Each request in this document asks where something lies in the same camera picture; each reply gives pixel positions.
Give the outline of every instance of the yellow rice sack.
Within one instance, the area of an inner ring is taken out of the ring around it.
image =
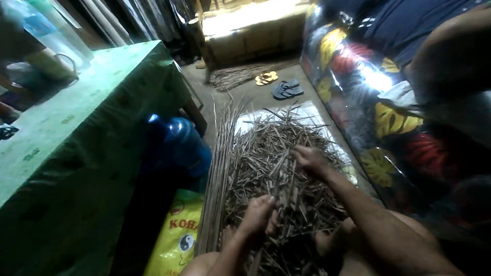
[[[178,276],[194,255],[203,195],[177,190],[144,276]]]

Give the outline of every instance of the yellow flip-flop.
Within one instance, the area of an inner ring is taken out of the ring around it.
[[[271,72],[264,72],[261,75],[256,77],[256,84],[257,85],[266,85],[274,82],[275,80],[278,79],[278,75],[276,75],[275,71]]]

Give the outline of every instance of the wooden table leg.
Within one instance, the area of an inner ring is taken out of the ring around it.
[[[184,112],[186,112],[186,114],[189,116],[191,121],[196,125],[196,130],[198,131],[199,135],[203,137],[203,135],[205,135],[208,123],[206,122],[203,115],[201,115],[201,112],[199,111],[194,101],[192,99],[189,99],[186,105],[183,106],[183,109]]]

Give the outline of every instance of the yellow leaf pattern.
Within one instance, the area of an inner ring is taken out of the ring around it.
[[[328,103],[331,99],[331,85],[332,79],[330,77],[324,77],[317,86],[317,94],[319,94],[319,98],[321,98],[323,103]]]
[[[324,71],[326,69],[327,64],[331,61],[332,55],[334,51],[336,51],[336,46],[346,37],[346,33],[341,30],[341,28],[337,28],[335,30],[327,33],[321,41],[321,70]]]
[[[389,72],[389,73],[397,73],[400,71],[399,68],[397,67],[397,65],[392,60],[390,60],[389,58],[383,59],[382,68],[386,72]]]
[[[317,5],[315,3],[312,3],[307,10],[307,16],[305,18],[308,19],[312,15],[312,13],[314,12],[316,7],[317,7]]]
[[[382,103],[375,105],[375,121],[377,123],[378,138],[390,134],[406,133],[423,124],[423,119],[400,115],[394,109]]]
[[[391,154],[380,148],[371,148],[360,157],[363,168],[372,181],[382,187],[392,186],[392,173],[396,172]]]

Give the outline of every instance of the plastic container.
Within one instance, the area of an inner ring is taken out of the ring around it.
[[[83,42],[83,40],[70,27],[63,16],[53,7],[49,0],[27,0],[35,9],[37,9],[53,26],[55,26],[61,34],[70,41],[79,52],[81,52],[88,61],[94,58],[94,53]]]
[[[72,67],[77,74],[90,67],[90,59],[73,46],[32,5],[22,0],[2,0],[1,6],[6,16],[22,22],[24,29],[44,46],[55,52],[57,57],[69,65],[74,64]]]
[[[177,165],[191,177],[208,171],[212,152],[189,120],[174,117],[162,121],[154,114],[148,122],[152,125],[150,139],[154,151],[150,167]]]

